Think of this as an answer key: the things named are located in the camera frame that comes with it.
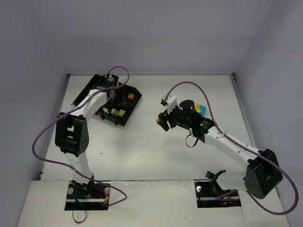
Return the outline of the transparent orange square brick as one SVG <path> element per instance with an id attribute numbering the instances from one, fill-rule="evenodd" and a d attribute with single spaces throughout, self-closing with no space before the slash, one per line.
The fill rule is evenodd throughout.
<path id="1" fill-rule="evenodd" d="M 135 97 L 135 95 L 132 94 L 132 93 L 129 93 L 128 96 L 127 96 L 127 98 L 128 98 L 129 100 L 133 100 L 134 97 Z"/>

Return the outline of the lime green small brick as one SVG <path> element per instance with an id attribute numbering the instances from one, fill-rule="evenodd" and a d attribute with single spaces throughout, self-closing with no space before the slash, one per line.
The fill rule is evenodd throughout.
<path id="1" fill-rule="evenodd" d="M 117 116 L 118 111 L 117 111 L 115 108 L 113 108 L 113 109 L 111 110 L 111 114 L 112 114 L 113 116 Z"/>

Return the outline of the lime green curved brick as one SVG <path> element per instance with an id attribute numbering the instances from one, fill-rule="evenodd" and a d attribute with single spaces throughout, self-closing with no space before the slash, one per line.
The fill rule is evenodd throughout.
<path id="1" fill-rule="evenodd" d="M 125 115 L 125 113 L 126 113 L 126 111 L 123 110 L 123 109 L 121 109 L 121 110 L 119 110 L 119 112 L 117 113 L 117 116 L 123 118 L 123 116 Z"/>

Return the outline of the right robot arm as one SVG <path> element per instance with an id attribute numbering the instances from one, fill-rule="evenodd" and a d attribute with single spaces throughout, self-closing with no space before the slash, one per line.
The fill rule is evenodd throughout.
<path id="1" fill-rule="evenodd" d="M 197 141 L 213 146 L 236 161 L 242 170 L 217 173 L 207 171 L 206 178 L 215 190 L 248 191 L 258 199 L 265 198 L 283 179 L 282 173 L 273 164 L 278 164 L 273 151 L 258 150 L 235 138 L 229 140 L 227 135 L 219 132 L 214 122 L 203 117 L 195 108 L 194 101 L 185 100 L 177 104 L 174 96 L 161 101 L 166 110 L 156 120 L 165 131 L 176 126 L 189 131 Z"/>

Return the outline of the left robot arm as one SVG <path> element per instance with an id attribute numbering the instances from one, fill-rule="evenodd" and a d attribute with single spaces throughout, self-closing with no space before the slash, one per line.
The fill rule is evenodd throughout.
<path id="1" fill-rule="evenodd" d="M 89 145 L 88 122 L 102 105 L 115 97 L 113 90 L 95 96 L 93 94 L 108 87 L 118 86 L 118 80 L 119 77 L 112 74 L 94 75 L 72 103 L 72 107 L 79 107 L 79 110 L 56 123 L 55 145 L 75 169 L 71 183 L 74 195 L 79 198 L 89 198 L 95 189 L 92 181 L 94 176 L 86 156 Z"/>

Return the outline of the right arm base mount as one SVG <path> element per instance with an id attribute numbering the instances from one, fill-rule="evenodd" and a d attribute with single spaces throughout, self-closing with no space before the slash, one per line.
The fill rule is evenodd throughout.
<path id="1" fill-rule="evenodd" d="M 217 183 L 218 177 L 225 172 L 220 170 L 214 174 L 207 171 L 205 176 L 208 180 L 194 182 L 198 208 L 241 207 L 239 193 L 236 190 L 223 190 Z"/>

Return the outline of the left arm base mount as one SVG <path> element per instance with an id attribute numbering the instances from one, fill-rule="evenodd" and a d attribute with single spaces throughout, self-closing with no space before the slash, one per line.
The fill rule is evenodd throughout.
<path id="1" fill-rule="evenodd" d="M 77 186 L 69 181 L 65 211 L 108 210 L 111 189 L 97 183 L 90 183 L 89 189 Z"/>

